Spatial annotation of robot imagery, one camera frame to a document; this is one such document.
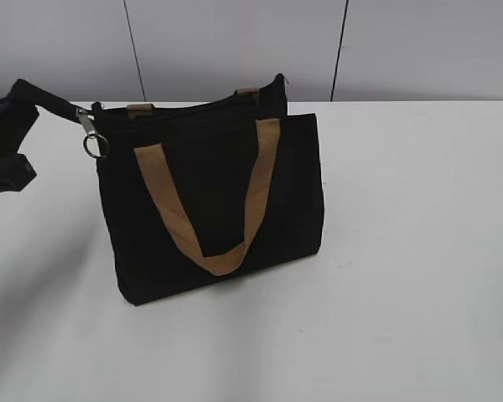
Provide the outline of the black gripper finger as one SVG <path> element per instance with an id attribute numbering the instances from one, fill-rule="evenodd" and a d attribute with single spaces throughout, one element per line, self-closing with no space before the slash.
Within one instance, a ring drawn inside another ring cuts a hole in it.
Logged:
<path id="1" fill-rule="evenodd" d="M 21 192 L 36 177 L 37 173 L 23 154 L 0 156 L 0 193 Z"/>
<path id="2" fill-rule="evenodd" d="M 31 104 L 0 99 L 0 153 L 16 153 L 38 117 Z"/>

